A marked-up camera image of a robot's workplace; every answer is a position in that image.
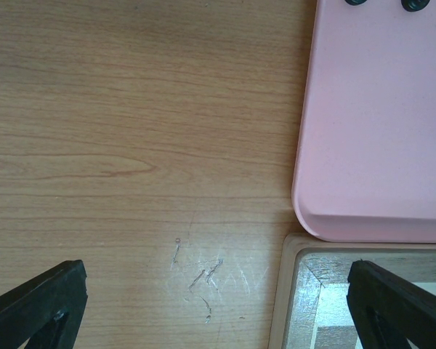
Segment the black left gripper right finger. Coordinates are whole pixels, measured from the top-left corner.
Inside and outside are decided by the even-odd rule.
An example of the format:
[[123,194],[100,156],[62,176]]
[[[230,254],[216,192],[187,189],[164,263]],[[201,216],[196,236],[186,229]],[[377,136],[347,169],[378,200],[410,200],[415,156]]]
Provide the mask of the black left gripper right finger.
[[436,348],[436,296],[367,260],[355,261],[347,280],[364,348]]

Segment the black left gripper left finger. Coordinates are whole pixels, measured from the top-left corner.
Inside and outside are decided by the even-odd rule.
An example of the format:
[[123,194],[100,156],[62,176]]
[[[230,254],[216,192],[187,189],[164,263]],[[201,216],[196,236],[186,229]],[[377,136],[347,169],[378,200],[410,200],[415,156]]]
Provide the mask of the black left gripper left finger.
[[0,296],[0,348],[73,348],[88,295],[82,260],[67,260]]

